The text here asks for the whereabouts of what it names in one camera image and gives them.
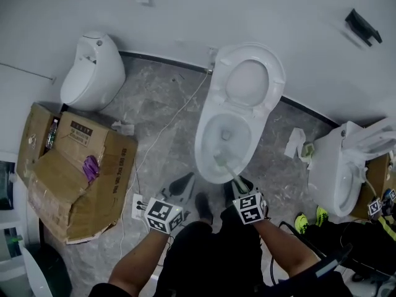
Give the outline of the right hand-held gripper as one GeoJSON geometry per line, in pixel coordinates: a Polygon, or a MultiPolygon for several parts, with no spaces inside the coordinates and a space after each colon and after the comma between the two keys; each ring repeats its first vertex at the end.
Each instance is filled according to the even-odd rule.
{"type": "Polygon", "coordinates": [[[230,182],[234,196],[233,206],[244,225],[268,219],[268,206],[263,193],[251,181],[241,176],[244,184],[240,188],[234,180],[230,182]]]}

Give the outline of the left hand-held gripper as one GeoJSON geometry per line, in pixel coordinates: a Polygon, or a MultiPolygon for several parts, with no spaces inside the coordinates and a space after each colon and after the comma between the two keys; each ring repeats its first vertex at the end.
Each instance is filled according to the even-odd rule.
{"type": "MultiPolygon", "coordinates": [[[[165,197],[176,197],[178,205],[185,205],[192,196],[195,181],[195,174],[190,172],[170,183],[161,193],[165,197]]],[[[151,229],[169,235],[184,221],[184,209],[178,205],[151,197],[144,212],[144,219],[151,229]]]]}

